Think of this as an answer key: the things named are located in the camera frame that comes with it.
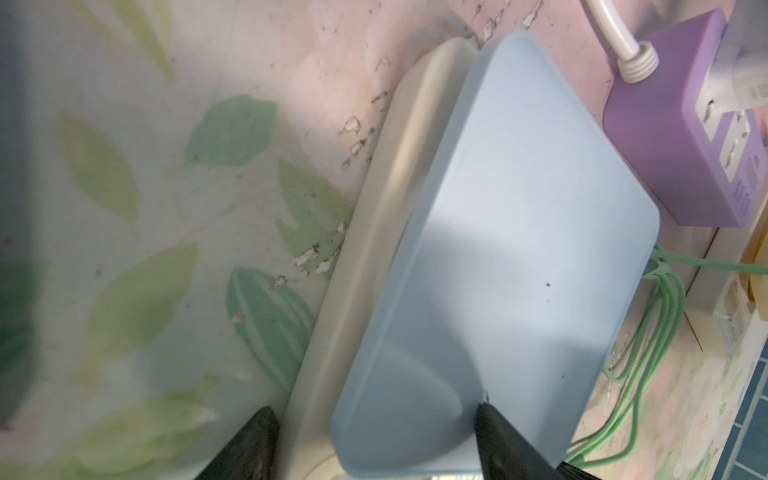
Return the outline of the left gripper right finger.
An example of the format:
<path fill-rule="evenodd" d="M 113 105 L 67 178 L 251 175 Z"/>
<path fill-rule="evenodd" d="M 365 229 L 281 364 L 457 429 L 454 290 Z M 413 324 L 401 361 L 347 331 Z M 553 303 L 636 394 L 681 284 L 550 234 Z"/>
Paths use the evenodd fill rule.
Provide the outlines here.
<path fill-rule="evenodd" d="M 562 479 L 562 476 L 488 402 L 475 412 L 474 430 L 485 480 Z"/>

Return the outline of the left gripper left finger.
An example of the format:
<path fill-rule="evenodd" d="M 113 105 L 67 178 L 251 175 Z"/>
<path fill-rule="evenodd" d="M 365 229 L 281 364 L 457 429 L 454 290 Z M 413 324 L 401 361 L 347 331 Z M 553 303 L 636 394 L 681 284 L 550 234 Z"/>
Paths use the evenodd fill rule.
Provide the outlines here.
<path fill-rule="evenodd" d="M 265 406 L 237 432 L 196 480 L 268 480 L 272 478 L 280 423 Z"/>

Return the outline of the blue electronic scale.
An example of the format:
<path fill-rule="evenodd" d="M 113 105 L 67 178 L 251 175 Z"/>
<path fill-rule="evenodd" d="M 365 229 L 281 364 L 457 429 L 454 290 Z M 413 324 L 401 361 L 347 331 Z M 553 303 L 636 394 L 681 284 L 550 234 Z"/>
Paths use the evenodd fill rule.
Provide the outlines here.
<path fill-rule="evenodd" d="M 444 43 L 391 103 L 275 477 L 483 477 L 483 402 L 558 472 L 659 227 L 533 35 Z"/>

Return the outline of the purple power strip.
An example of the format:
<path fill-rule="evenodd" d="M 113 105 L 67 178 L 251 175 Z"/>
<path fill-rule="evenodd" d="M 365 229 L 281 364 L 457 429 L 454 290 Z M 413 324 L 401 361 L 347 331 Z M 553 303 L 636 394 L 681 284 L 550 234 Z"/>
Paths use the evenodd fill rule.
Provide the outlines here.
<path fill-rule="evenodd" d="M 647 36 L 656 70 L 616 79 L 604 109 L 607 135 L 681 226 L 747 225 L 767 179 L 753 110 L 728 112 L 705 91 L 726 25 L 715 9 Z"/>

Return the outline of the white charger adapter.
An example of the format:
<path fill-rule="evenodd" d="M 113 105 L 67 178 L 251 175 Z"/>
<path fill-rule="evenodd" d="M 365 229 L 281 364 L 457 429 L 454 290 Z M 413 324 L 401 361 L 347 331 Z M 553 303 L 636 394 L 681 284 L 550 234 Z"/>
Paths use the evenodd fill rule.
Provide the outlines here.
<path fill-rule="evenodd" d="M 739 0 L 707 80 L 720 113 L 767 105 L 767 0 Z"/>

